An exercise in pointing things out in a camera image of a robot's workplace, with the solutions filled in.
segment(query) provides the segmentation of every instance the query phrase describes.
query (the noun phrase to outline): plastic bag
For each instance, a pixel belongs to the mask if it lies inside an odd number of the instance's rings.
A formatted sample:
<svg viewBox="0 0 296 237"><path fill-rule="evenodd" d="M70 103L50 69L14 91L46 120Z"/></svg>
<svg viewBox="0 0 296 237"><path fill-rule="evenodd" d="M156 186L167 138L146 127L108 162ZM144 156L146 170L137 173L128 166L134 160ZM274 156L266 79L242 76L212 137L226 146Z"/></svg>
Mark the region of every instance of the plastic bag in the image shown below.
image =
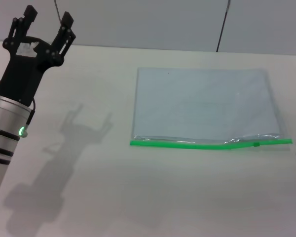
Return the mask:
<svg viewBox="0 0 296 237"><path fill-rule="evenodd" d="M132 146L289 144L264 70L138 70Z"/></svg>

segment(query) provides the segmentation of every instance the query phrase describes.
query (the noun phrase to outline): black cable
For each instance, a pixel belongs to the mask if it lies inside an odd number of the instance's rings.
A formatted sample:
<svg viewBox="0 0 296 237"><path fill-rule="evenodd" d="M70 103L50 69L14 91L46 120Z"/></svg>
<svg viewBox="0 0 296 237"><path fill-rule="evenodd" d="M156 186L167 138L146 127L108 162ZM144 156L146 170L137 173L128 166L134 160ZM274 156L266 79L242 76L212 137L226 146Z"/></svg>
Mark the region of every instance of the black cable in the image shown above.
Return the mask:
<svg viewBox="0 0 296 237"><path fill-rule="evenodd" d="M219 45L221 44L221 40L222 40L222 32L223 32L223 28L225 27L225 22L226 22L226 17L227 17L227 14L228 14L229 6L230 6L230 0L228 0L228 4L227 4L227 8L226 8L226 13L225 13L225 18L223 19L221 35L219 36L219 41L218 41L218 45L217 45L216 52L218 52L218 50L219 50Z"/></svg>
<svg viewBox="0 0 296 237"><path fill-rule="evenodd" d="M59 22L61 23L60 14L59 14L59 10L58 10L58 6L57 6L56 0L54 0L54 3L55 3L55 7L56 7L56 11L57 11Z"/></svg>
<svg viewBox="0 0 296 237"><path fill-rule="evenodd" d="M35 111L36 109L36 103L35 103L35 99L33 98L33 110Z"/></svg>

